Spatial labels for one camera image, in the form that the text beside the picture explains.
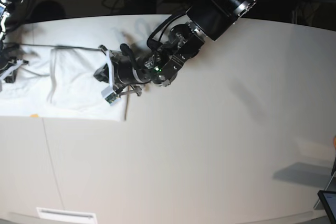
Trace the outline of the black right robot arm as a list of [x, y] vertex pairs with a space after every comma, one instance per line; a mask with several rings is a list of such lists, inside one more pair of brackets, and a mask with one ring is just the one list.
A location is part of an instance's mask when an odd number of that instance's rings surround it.
[[[27, 2], [26, 9], [20, 14], [18, 20], [7, 24], [7, 20], [24, 1]], [[13, 55], [13, 51], [19, 49], [19, 44], [13, 43], [6, 46], [4, 40], [8, 34], [16, 31], [27, 22], [35, 3], [36, 0], [1, 0], [1, 83], [14, 83], [20, 65], [28, 64], [27, 60]]]

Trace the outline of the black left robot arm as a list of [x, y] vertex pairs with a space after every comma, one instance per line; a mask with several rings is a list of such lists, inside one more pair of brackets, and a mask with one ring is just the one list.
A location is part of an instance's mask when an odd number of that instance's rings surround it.
[[184, 64], [195, 57], [205, 39], [216, 41], [231, 25], [244, 16], [257, 0], [197, 0], [185, 13], [169, 16], [150, 34], [147, 46], [151, 53], [136, 56], [126, 44], [110, 56], [94, 77], [112, 82], [116, 90], [154, 83], [170, 85]]

